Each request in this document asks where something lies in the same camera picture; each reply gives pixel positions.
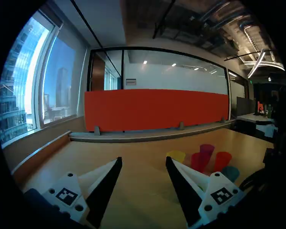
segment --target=red cup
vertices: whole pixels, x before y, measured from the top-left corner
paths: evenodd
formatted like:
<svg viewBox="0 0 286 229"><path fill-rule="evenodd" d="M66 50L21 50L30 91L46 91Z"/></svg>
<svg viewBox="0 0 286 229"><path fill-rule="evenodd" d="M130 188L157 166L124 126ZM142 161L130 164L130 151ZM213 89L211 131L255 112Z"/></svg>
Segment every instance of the red cup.
<svg viewBox="0 0 286 229"><path fill-rule="evenodd" d="M207 164L210 161L211 156L206 153L194 153L191 156L191 168L203 173L204 169L206 168Z"/></svg>
<svg viewBox="0 0 286 229"><path fill-rule="evenodd" d="M200 172L201 171L201 164L199 161L200 153L193 153L191 156L191 168Z"/></svg>
<svg viewBox="0 0 286 229"><path fill-rule="evenodd" d="M228 152L218 152L216 154L214 172L222 171L222 169L229 164L231 159L232 155Z"/></svg>

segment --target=orange partition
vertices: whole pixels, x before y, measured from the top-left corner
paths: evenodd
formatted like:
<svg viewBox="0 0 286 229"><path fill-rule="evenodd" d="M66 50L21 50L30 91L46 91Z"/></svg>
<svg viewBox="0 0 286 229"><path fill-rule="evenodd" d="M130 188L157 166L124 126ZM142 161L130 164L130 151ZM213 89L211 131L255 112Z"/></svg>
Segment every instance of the orange partition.
<svg viewBox="0 0 286 229"><path fill-rule="evenodd" d="M129 89L85 92L87 131L133 131L228 119L228 96L208 92Z"/></svg>

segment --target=building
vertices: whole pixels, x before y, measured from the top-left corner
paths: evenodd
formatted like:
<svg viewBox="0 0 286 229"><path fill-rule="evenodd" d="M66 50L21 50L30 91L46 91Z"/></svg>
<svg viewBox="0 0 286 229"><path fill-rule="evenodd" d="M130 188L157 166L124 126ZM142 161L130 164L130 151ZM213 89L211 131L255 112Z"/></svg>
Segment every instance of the building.
<svg viewBox="0 0 286 229"><path fill-rule="evenodd" d="M26 86L29 86L26 82L30 63L43 31L44 28L31 18L6 59L0 80L1 143L33 129L32 113L26 114L25 110L25 91Z"/></svg>
<svg viewBox="0 0 286 229"><path fill-rule="evenodd" d="M50 107L50 101L49 101L49 94L44 94L43 95L43 104L44 104L44 109L45 111L48 110L48 107Z"/></svg>
<svg viewBox="0 0 286 229"><path fill-rule="evenodd" d="M56 107L69 106L68 70L60 68L56 80Z"/></svg>

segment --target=ductwork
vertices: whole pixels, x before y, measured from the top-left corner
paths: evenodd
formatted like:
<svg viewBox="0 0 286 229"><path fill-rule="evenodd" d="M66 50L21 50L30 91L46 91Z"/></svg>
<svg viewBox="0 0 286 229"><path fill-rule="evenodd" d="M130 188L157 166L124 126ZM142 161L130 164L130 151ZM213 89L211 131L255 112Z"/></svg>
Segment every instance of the ductwork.
<svg viewBox="0 0 286 229"><path fill-rule="evenodd" d="M259 48L257 47L257 45L255 44L254 40L252 39L252 37L250 36L250 34L246 31L248 28L256 26L255 23L253 21L245 21L243 23L241 23L239 25L240 30L245 34L245 36L247 37L247 39L249 40L250 44L253 46L254 50L256 52L259 52Z"/></svg>
<svg viewBox="0 0 286 229"><path fill-rule="evenodd" d="M229 5L230 2L227 2L226 0L223 1L219 1L217 3L215 3L215 5L213 5L204 15L202 15L198 20L200 22L205 22L206 20L208 20L210 18L211 15L213 15L214 13L218 12L219 10L221 10L223 7Z"/></svg>
<svg viewBox="0 0 286 229"><path fill-rule="evenodd" d="M217 30L220 29L221 27L223 27L226 24L229 24L235 20L241 19L248 16L247 12L244 10L235 12L230 14L229 16L227 16L226 18L224 18L222 21L218 22L216 25L214 25L211 29L212 30Z"/></svg>

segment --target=windowsill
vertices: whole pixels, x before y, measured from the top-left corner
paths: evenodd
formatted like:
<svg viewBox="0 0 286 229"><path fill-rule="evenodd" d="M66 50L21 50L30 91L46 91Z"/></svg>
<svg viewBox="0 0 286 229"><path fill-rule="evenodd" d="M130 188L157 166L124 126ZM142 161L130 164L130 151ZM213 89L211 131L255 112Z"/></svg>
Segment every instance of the windowsill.
<svg viewBox="0 0 286 229"><path fill-rule="evenodd" d="M28 132L26 132L26 133L24 133L24 134L21 134L21 135L19 135L19 136L17 136L17 137L14 137L13 139L11 139L11 140L9 140L9 141L3 143L3 144L1 145L1 148L4 149L5 147L7 147L7 146L9 146L9 145L14 144L14 143L17 142L18 140L20 140L20 139L25 139L25 138L27 138L27 137L33 135L34 133L37 133L37 132L39 132L39 131L44 131L44 130L51 129L51 128L55 127L55 126L59 126L60 124L63 124L63 123L65 123L65 122L68 122L68 121L70 121L70 120L77 119L77 118L80 118L80 117L82 117L82 116L72 116L72 117L67 118L67 119L64 119L63 121L60 121L60 122L58 122L58 123L53 123L52 125L48 125L48 126L44 127L43 129L34 129L34 130L31 130L31 131L28 131Z"/></svg>

